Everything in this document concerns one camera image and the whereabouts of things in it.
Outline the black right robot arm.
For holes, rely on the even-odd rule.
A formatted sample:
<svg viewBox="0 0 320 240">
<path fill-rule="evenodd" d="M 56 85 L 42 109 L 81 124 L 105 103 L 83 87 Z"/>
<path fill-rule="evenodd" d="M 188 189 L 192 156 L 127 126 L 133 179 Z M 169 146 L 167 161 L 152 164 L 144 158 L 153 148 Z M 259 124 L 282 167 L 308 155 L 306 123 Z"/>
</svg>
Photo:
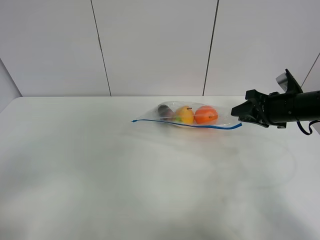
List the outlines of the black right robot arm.
<svg viewBox="0 0 320 240">
<path fill-rule="evenodd" d="M 248 90 L 246 102 L 235 106 L 231 115 L 239 121 L 262 127 L 285 129 L 289 122 L 318 121 L 320 119 L 320 92 L 278 93 L 269 95 Z"/>
</svg>

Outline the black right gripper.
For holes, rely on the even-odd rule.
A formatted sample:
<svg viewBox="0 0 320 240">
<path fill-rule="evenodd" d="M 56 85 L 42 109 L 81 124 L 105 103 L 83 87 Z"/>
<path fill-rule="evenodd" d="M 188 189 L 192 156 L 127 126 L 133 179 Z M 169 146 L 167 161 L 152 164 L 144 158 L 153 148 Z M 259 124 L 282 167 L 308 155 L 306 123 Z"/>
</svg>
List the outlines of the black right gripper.
<svg viewBox="0 0 320 240">
<path fill-rule="evenodd" d="M 240 122 L 256 124 L 264 128 L 269 126 L 285 129 L 287 124 L 282 120 L 276 122 L 275 117 L 280 115 L 281 107 L 277 106 L 281 94 L 277 91 L 265 94 L 255 89 L 247 90 L 246 102 L 231 109 L 231 115 L 237 117 Z"/>
</svg>

